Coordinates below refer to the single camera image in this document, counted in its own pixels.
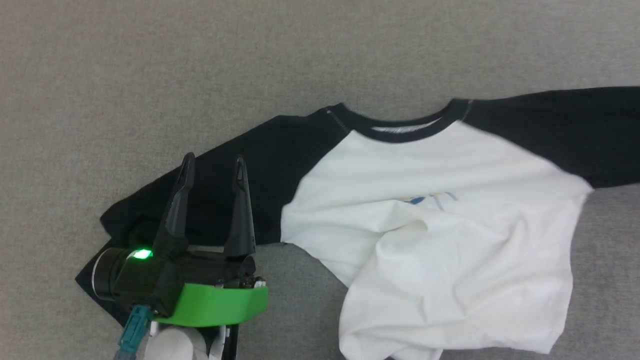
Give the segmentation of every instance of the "printed graphic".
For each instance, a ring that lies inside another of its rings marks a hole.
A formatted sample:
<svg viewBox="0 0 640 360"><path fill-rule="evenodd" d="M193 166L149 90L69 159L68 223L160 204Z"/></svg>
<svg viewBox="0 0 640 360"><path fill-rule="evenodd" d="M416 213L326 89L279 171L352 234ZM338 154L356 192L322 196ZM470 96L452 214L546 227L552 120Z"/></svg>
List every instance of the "printed graphic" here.
<svg viewBox="0 0 640 360"><path fill-rule="evenodd" d="M440 209L440 211L444 211L444 208L442 207L442 203L440 202L439 197L442 195L448 195L453 201L458 201L457 196L453 195L450 192L435 192L435 193L429 193L429 197L431 197L433 199L433 201L435 202L436 206L438 206L438 209ZM417 205L420 204L421 202L424 201L424 199L426 199L425 196L418 196L418 197L412 197L409 200L404 200L404 202L408 202L409 204L413 204L413 205Z"/></svg>

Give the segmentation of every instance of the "white t-shirt body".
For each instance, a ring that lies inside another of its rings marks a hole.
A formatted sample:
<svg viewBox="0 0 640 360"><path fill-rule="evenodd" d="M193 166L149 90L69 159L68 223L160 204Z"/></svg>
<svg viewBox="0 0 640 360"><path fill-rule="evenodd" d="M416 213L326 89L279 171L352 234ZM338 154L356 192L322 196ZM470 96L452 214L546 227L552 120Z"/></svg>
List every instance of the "white t-shirt body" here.
<svg viewBox="0 0 640 360"><path fill-rule="evenodd" d="M300 182L282 238L349 286L349 360L548 352L564 328L571 239L592 190L459 120L403 143L352 131Z"/></svg>

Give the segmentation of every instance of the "cable connector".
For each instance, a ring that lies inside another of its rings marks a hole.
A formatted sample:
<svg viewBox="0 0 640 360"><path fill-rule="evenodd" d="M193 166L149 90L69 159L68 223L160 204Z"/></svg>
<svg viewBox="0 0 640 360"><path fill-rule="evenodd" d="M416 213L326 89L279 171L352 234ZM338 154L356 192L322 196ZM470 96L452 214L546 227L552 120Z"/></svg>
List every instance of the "cable connector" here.
<svg viewBox="0 0 640 360"><path fill-rule="evenodd" d="M122 336L120 340L118 340L120 350L116 352L113 360L136 359L138 347L140 347L142 339L147 335L153 319L154 315L150 307L145 305L136 305L133 307L131 315L129 315L129 319L127 320L127 325L125 325Z"/></svg>

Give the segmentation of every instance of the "gray carpet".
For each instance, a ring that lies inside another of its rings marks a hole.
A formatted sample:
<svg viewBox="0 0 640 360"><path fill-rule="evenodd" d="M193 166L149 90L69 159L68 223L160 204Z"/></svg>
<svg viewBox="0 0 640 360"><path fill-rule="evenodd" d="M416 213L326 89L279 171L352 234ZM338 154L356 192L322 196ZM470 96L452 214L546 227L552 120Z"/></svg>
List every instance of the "gray carpet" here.
<svg viewBox="0 0 640 360"><path fill-rule="evenodd" d="M424 115L452 96L640 84L635 0L3 0L0 358L111 359L120 329L75 284L114 201L277 114L344 101ZM550 357L637 359L640 186L589 200ZM267 313L241 359L340 359L345 289L292 245L260 249Z"/></svg>

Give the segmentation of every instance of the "black sleeve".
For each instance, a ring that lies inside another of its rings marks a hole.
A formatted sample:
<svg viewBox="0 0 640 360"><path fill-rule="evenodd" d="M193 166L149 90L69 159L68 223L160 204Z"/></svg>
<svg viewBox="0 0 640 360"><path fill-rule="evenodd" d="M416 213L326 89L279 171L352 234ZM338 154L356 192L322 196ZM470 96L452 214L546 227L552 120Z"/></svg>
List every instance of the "black sleeve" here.
<svg viewBox="0 0 640 360"><path fill-rule="evenodd" d="M552 161L594 188L640 182L640 87L475 101L465 122Z"/></svg>
<svg viewBox="0 0 640 360"><path fill-rule="evenodd" d="M282 206L295 194L300 179L344 137L338 124L321 115L275 117L196 158L195 183L189 194L187 236L194 245L223 245L230 228L232 180L236 156L244 156L251 190L255 239L280 241ZM179 165L182 154L176 154ZM111 235L106 247L151 245L177 176L177 168L113 204L101 217ZM122 325L128 314L114 302L93 294L91 272L96 254L76 282Z"/></svg>

